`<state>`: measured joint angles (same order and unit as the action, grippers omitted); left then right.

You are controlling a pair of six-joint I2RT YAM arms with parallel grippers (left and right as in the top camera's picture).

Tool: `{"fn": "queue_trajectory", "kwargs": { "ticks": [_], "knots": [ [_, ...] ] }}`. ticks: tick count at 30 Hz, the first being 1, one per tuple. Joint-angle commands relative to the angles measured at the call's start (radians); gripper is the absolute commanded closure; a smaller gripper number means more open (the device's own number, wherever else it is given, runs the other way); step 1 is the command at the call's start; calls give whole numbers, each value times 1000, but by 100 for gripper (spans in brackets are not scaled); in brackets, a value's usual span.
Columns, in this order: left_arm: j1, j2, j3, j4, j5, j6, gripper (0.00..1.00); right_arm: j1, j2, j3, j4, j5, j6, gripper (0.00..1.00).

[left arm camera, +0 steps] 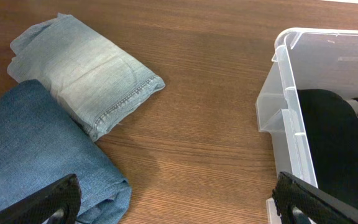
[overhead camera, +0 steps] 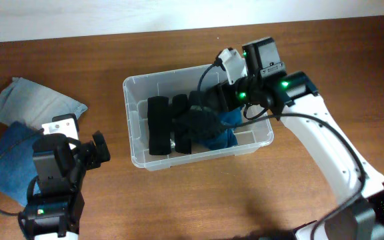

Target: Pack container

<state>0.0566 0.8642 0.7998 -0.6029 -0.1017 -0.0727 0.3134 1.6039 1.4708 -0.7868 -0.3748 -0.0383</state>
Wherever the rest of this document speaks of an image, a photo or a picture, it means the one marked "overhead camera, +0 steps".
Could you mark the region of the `black taped garment bundle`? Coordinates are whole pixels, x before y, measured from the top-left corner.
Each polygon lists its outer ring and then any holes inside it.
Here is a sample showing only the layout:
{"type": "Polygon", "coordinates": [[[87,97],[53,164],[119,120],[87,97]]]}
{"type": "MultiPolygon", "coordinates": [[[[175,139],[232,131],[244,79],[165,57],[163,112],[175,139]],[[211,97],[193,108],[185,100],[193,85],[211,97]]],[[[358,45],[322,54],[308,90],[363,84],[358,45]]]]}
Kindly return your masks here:
{"type": "Polygon", "coordinates": [[[217,114],[205,105],[203,92],[191,91],[187,109],[173,120],[173,130],[184,138],[204,141],[217,138],[225,132],[225,127],[217,114]]]}

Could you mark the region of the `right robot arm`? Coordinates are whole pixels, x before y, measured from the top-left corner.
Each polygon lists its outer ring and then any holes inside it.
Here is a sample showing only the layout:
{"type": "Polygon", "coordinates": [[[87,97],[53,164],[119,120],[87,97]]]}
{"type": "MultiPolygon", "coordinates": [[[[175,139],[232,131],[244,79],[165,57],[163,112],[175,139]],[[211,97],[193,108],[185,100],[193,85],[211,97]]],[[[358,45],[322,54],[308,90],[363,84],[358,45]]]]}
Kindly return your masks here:
{"type": "Polygon", "coordinates": [[[288,73],[271,37],[226,48],[216,66],[226,82],[213,88],[211,105],[231,111],[259,105],[304,145],[338,205],[320,220],[290,232],[292,239],[384,239],[384,175],[356,150],[332,118],[322,96],[301,71],[288,73]]]}

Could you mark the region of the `light grey jeans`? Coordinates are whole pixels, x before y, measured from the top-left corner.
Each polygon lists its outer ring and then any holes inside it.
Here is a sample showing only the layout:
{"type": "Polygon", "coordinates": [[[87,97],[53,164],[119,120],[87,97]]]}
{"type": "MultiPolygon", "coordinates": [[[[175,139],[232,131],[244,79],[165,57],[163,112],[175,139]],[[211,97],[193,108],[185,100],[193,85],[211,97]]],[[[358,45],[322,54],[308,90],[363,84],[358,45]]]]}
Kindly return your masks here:
{"type": "Polygon", "coordinates": [[[22,77],[12,78],[0,93],[0,123],[7,126],[19,122],[39,129],[56,116],[72,113],[79,118],[86,110],[85,104],[22,77]]]}

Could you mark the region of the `dark blue taped garment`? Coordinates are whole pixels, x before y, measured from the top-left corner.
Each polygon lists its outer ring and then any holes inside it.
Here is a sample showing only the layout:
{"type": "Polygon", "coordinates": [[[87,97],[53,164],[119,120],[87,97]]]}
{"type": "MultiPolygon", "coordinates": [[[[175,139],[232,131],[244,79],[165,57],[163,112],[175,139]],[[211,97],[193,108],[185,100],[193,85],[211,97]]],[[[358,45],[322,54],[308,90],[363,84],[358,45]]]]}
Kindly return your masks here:
{"type": "MultiPolygon", "coordinates": [[[[242,123],[240,107],[231,112],[220,112],[217,116],[222,122],[228,125],[236,125],[242,123]]],[[[237,138],[234,134],[234,129],[227,129],[216,138],[198,140],[197,143],[212,151],[238,145],[237,138]]]]}

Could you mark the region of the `blue denim jeans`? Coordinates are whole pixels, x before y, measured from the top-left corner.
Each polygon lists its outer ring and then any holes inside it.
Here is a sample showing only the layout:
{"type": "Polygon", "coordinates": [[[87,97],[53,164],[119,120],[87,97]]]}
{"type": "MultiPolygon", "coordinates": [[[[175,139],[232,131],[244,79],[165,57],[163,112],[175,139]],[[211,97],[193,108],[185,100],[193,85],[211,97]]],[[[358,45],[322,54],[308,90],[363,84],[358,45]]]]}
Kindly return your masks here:
{"type": "Polygon", "coordinates": [[[28,185],[37,176],[32,145],[38,136],[26,138],[34,132],[34,129],[14,122],[0,140],[0,192],[22,206],[27,204],[28,185]]]}

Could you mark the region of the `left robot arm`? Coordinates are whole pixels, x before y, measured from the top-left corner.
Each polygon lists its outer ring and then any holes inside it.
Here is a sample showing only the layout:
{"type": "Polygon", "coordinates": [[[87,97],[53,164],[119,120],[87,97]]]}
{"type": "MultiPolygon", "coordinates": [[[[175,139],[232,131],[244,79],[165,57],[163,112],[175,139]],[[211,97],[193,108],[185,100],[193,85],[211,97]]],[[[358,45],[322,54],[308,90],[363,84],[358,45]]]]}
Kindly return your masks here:
{"type": "Polygon", "coordinates": [[[111,159],[100,131],[82,143],[62,133],[44,135],[33,144],[37,176],[27,188],[27,205],[18,213],[26,239],[78,239],[85,206],[81,193],[88,170],[111,159]]]}

